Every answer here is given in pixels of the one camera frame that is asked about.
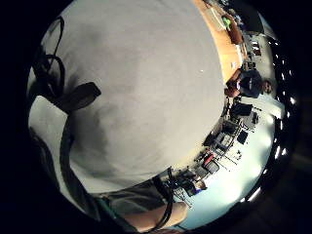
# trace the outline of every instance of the man in dark shirt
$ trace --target man in dark shirt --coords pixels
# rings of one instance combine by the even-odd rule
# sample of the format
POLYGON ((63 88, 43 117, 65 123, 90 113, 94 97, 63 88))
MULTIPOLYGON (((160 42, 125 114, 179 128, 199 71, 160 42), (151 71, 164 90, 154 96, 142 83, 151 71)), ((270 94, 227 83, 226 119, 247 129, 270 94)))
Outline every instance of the man in dark shirt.
POLYGON ((262 80, 257 70, 236 70, 232 78, 226 83, 224 93, 234 98, 239 94, 250 98, 258 98, 262 92, 270 94, 272 85, 268 80, 262 80))

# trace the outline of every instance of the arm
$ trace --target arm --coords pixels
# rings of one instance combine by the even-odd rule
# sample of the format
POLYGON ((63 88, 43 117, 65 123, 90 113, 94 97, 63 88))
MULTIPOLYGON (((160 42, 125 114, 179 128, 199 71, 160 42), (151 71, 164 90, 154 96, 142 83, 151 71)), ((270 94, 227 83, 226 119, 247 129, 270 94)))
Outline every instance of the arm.
POLYGON ((231 77, 231 81, 236 81, 239 77, 239 75, 242 73, 241 69, 237 69, 234 74, 231 77))

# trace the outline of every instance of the table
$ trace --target table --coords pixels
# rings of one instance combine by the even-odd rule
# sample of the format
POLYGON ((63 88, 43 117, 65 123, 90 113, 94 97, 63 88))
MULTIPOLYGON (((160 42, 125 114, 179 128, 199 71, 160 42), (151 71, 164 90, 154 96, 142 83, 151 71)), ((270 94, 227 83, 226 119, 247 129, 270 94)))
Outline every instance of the table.
POLYGON ((205 23, 207 24, 214 38, 217 48, 219 61, 221 64, 222 76, 224 84, 232 77, 235 70, 243 64, 244 55, 241 53, 240 46, 234 45, 226 30, 217 31, 212 21, 207 17, 207 6, 203 0, 193 0, 205 23))

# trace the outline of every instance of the ceiling light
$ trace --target ceiling light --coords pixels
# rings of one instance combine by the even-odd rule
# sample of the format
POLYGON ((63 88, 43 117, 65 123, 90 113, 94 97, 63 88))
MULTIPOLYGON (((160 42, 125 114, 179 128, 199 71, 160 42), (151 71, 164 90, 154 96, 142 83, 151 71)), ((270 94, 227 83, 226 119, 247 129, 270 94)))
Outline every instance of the ceiling light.
POLYGON ((259 192, 260 192, 260 187, 258 187, 258 189, 255 191, 255 193, 250 197, 250 199, 248 200, 249 202, 251 201, 251 200, 253 200, 258 194, 259 194, 259 192))
POLYGON ((275 159, 277 159, 279 157, 279 154, 280 154, 280 150, 281 150, 281 147, 280 145, 276 148, 276 151, 275 151, 275 159))
POLYGON ((286 150, 286 148, 284 148, 282 151, 282 155, 286 155, 286 154, 287 154, 287 150, 286 150))
POLYGON ((291 103, 295 104, 295 99, 293 97, 291 97, 291 103))

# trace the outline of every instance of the chair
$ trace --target chair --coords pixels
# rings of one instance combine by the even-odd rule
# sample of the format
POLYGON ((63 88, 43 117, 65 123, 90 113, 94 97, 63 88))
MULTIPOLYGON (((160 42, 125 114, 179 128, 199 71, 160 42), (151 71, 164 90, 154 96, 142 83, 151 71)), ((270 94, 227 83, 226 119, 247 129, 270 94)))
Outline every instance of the chair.
POLYGON ((228 31, 228 34, 231 38, 231 41, 235 45, 240 45, 243 43, 243 35, 242 32, 240 31, 238 25, 236 24, 236 21, 233 19, 233 17, 229 14, 224 14, 222 16, 223 18, 227 18, 231 21, 230 24, 230 30, 228 31))

